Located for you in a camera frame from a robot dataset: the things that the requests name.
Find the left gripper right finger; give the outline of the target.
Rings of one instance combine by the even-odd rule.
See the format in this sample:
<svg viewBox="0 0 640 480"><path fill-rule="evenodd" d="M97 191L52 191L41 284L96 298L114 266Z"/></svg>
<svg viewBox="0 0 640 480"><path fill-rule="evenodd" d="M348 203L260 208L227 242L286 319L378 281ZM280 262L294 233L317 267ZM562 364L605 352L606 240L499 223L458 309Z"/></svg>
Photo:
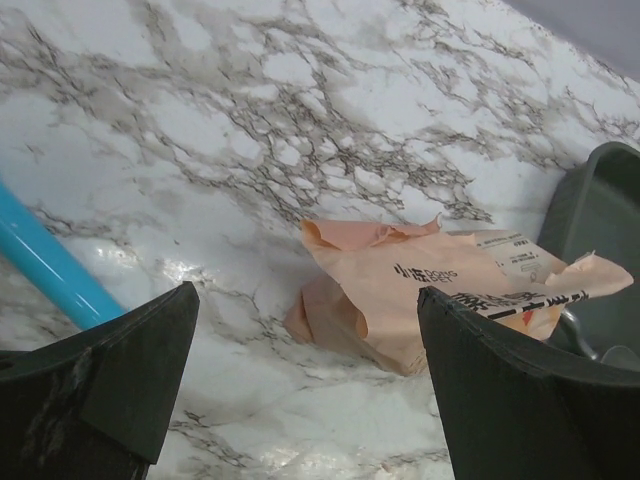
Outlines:
<svg viewBox="0 0 640 480"><path fill-rule="evenodd" d="M638 478L638 372L555 349L435 287L417 313L455 478Z"/></svg>

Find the silver metal scoop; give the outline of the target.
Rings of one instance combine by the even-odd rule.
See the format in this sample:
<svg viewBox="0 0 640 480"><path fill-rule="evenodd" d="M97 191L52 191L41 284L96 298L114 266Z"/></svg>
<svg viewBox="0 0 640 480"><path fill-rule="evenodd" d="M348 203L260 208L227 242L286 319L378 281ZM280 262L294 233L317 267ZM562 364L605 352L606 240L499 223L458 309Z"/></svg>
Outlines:
<svg viewBox="0 0 640 480"><path fill-rule="evenodd" d="M563 330L572 348L583 357L612 367L639 371L639 357L624 345L611 346L604 352L595 350L583 335L580 321L568 309L564 309L561 313L558 325Z"/></svg>

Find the dark grey litter tray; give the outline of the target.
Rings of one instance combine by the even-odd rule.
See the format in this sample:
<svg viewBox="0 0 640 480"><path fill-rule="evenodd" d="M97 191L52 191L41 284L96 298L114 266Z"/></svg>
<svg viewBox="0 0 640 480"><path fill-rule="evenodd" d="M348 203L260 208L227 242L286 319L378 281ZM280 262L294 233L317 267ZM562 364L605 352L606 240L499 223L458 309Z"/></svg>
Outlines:
<svg viewBox="0 0 640 480"><path fill-rule="evenodd" d="M622 291L567 309L595 350L624 345L639 357L639 151L608 142L568 171L556 187L538 245L566 263L593 252L633 276ZM582 356L559 325L547 343Z"/></svg>

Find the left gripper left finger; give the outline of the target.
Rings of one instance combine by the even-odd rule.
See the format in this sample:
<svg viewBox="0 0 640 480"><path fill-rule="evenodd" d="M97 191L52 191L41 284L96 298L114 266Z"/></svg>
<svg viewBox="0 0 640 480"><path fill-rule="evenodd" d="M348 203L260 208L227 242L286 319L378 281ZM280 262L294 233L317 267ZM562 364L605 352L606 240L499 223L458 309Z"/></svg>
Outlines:
<svg viewBox="0 0 640 480"><path fill-rule="evenodd" d="M144 479L157 463L195 332L184 282L100 326L1 354L4 479Z"/></svg>

